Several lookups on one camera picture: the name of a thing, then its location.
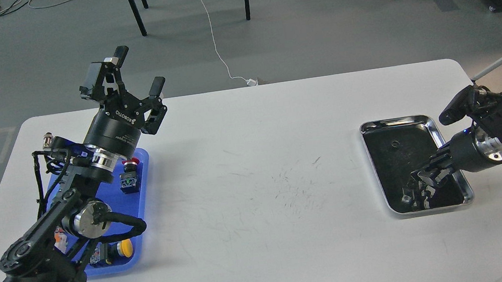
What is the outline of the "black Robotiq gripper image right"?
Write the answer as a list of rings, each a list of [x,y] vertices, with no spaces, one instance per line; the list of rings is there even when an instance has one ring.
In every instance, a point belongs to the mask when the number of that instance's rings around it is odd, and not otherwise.
[[[445,186],[450,183],[454,171],[465,170],[476,173],[493,166],[496,160],[489,158],[477,146],[486,133],[482,129],[457,132],[449,142],[431,155],[426,165],[412,171],[402,187],[402,196],[412,197],[412,204],[405,205],[407,213],[446,208],[456,201]]]

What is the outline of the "black Robotiq gripper image left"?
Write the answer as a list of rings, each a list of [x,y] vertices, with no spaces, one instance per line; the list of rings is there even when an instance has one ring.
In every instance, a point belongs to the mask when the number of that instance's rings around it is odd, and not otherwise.
[[[167,113],[162,101],[165,77],[154,77],[149,96],[143,100],[130,94],[121,78],[129,48],[118,46],[111,57],[92,62],[79,91],[81,99],[100,106],[83,141],[92,149],[101,148],[120,157],[131,158],[141,134],[155,135]]]

